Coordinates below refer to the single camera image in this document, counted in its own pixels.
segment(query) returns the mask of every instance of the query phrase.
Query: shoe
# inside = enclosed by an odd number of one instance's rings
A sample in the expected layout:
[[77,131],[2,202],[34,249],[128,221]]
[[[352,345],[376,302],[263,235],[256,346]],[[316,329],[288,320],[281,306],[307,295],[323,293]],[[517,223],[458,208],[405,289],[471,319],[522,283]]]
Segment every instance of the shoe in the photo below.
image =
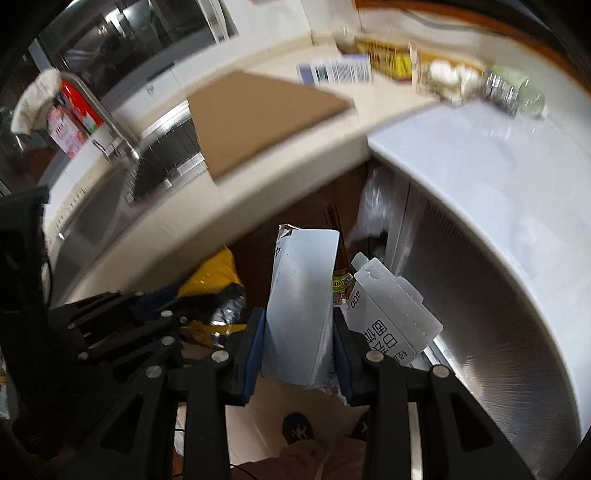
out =
[[351,434],[352,439],[361,440],[362,442],[368,441],[368,429],[369,429],[369,410],[361,415],[361,418],[355,425],[353,433]]
[[283,419],[283,427],[281,429],[283,438],[288,445],[299,442],[300,440],[313,440],[314,430],[304,414],[295,412]]

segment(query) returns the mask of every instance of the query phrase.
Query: dish soap bottle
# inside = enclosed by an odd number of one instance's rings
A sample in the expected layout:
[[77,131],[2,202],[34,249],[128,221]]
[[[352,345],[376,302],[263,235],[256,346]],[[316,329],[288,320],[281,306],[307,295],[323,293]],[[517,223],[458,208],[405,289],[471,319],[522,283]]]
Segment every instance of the dish soap bottle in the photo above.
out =
[[541,90],[531,83],[530,78],[525,73],[501,65],[495,65],[491,70],[517,90],[517,101],[521,112],[529,116],[546,116],[545,96]]

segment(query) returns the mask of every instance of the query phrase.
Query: sink basin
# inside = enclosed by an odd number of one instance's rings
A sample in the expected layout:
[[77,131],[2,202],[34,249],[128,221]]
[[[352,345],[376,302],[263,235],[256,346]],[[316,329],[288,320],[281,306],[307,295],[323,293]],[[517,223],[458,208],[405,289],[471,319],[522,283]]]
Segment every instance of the sink basin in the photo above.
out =
[[52,307],[65,303],[76,282],[132,222],[206,170],[187,102],[148,127],[138,149],[135,200],[125,198],[128,168],[115,164],[58,234],[50,252]]

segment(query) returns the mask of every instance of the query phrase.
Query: person's leg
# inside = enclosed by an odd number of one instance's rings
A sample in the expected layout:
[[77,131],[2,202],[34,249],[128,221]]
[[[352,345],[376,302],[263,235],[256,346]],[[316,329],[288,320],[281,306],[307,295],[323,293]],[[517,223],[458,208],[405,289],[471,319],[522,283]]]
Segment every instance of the person's leg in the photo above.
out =
[[278,457],[249,462],[232,469],[233,480],[313,480],[325,450],[314,439],[310,422],[301,413],[285,418],[282,428],[288,443]]
[[324,463],[323,480],[361,480],[368,430],[368,414],[359,419],[351,438],[337,438]]

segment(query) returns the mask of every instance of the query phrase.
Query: white appliance top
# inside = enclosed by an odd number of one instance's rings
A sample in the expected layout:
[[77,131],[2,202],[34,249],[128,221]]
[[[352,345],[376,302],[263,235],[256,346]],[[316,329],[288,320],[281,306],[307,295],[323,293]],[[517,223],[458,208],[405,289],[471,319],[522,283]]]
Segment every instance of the white appliance top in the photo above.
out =
[[584,435],[591,425],[591,158],[551,120],[513,118],[480,101],[427,109],[368,142],[457,215],[521,286],[564,361]]

